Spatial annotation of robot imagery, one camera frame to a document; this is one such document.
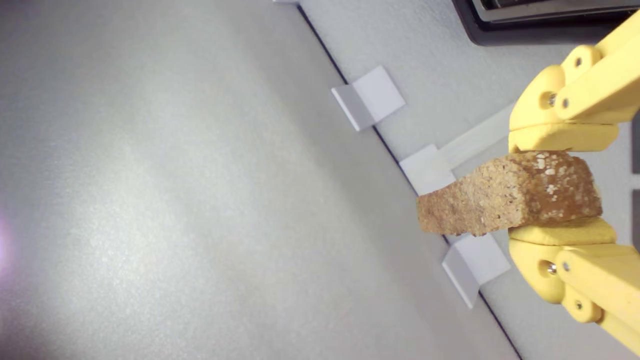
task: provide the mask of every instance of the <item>black edge strip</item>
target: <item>black edge strip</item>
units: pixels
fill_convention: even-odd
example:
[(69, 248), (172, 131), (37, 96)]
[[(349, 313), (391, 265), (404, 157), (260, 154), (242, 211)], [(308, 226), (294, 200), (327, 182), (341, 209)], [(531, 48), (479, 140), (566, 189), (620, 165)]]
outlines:
[[(335, 68), (335, 71), (338, 73), (338, 75), (340, 76), (340, 78), (342, 79), (342, 82), (345, 85), (348, 85), (349, 82), (347, 81), (347, 79), (344, 77), (344, 74), (342, 73), (342, 71), (340, 70), (340, 68), (338, 67), (338, 64), (336, 64), (335, 60), (333, 59), (333, 56), (331, 55), (331, 53), (329, 52), (329, 49), (327, 49), (326, 45), (324, 44), (324, 42), (322, 41), (322, 38), (320, 37), (320, 35), (318, 35), (318, 32), (316, 31), (316, 28), (314, 27), (314, 25), (311, 23), (311, 21), (309, 20), (309, 17), (307, 16), (307, 13), (305, 13), (304, 9), (302, 8), (302, 5), (298, 4), (296, 6), (298, 8), (298, 12), (300, 12), (300, 15), (302, 16), (303, 19), (305, 19), (305, 22), (307, 23), (307, 25), (309, 26), (309, 28), (311, 29), (311, 31), (313, 31), (314, 35), (316, 36), (316, 39), (318, 40), (318, 42), (320, 43), (320, 46), (322, 46), (324, 53), (327, 55), (327, 57), (329, 57), (329, 60), (331, 61), (331, 64), (333, 65), (333, 68)], [(380, 141), (382, 142), (382, 144), (385, 146), (385, 148), (387, 149), (387, 152), (389, 153), (389, 155), (391, 155), (391, 157), (393, 158), (393, 160), (395, 161), (396, 165), (398, 167), (400, 167), (400, 164), (398, 163), (398, 160), (396, 159), (396, 156), (393, 154), (393, 152), (391, 152), (391, 150), (389, 149), (389, 146), (387, 145), (385, 139), (380, 135), (380, 132), (378, 131), (378, 128), (376, 126), (373, 126), (373, 130), (376, 132), (376, 135), (378, 135), (378, 138), (380, 139)], [(407, 176), (404, 174), (404, 172), (402, 171), (402, 169), (400, 169), (400, 172), (404, 175), (404, 179), (406, 180), (407, 183), (410, 184), (409, 179), (407, 178)], [(449, 244), (449, 240), (447, 240), (447, 238), (445, 236), (442, 236), (442, 239)], [(482, 294), (482, 291), (479, 291), (480, 294), (480, 299), (482, 299), (482, 301), (484, 302), (484, 304), (486, 305), (487, 309), (489, 309), (489, 312), (491, 313), (491, 315), (493, 316), (493, 319), (495, 320), (495, 322), (498, 324), (498, 326), (500, 327), (500, 330), (502, 331), (502, 333), (505, 335), (505, 337), (507, 337), (507, 340), (509, 341), (509, 344), (511, 345), (511, 348), (513, 348), (513, 351), (515, 351), (516, 355), (518, 356), (518, 358), (520, 360), (522, 360), (522, 356), (520, 355), (520, 352), (518, 351), (518, 349), (515, 347), (515, 345), (513, 344), (513, 341), (511, 340), (511, 338), (509, 337), (509, 334), (507, 334), (507, 332), (504, 330), (504, 326), (502, 326), (502, 323), (500, 322), (500, 320), (498, 319), (497, 316), (495, 316), (495, 313), (493, 312), (493, 309), (491, 308), (491, 306), (489, 306), (489, 303), (486, 301), (486, 299), (484, 298), (484, 295)]]

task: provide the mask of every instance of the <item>screw head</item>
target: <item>screw head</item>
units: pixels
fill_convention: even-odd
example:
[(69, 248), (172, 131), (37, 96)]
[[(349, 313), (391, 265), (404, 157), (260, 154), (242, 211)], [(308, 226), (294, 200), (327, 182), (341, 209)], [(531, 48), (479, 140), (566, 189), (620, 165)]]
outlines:
[(556, 105), (556, 95), (557, 95), (557, 94), (551, 94), (551, 95), (549, 95), (549, 100), (548, 100), (548, 102), (549, 102), (549, 105), (550, 105), (551, 107), (554, 107), (554, 105)]

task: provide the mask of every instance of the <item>yellow robotic arm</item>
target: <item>yellow robotic arm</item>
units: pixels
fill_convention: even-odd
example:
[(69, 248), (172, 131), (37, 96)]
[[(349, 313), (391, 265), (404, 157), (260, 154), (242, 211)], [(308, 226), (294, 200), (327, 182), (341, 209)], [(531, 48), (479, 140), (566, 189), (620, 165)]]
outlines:
[[(509, 152), (601, 151), (640, 109), (640, 12), (597, 45), (576, 47), (522, 93)], [(640, 356), (640, 254), (601, 218), (509, 230), (516, 266), (546, 301), (595, 322)]]

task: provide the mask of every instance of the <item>slice of bread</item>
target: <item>slice of bread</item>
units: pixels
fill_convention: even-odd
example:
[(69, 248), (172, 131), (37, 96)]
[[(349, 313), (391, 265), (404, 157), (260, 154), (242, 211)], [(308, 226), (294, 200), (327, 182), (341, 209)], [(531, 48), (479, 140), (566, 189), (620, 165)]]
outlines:
[(564, 151), (509, 154), (418, 198), (422, 230), (441, 234), (556, 224), (602, 214), (586, 162)]

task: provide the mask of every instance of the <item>dark device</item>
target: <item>dark device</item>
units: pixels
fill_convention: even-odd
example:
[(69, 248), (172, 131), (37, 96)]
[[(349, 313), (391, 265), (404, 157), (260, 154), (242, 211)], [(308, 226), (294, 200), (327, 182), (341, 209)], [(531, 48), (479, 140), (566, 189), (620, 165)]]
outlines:
[(595, 43), (640, 8), (640, 0), (452, 0), (481, 46)]

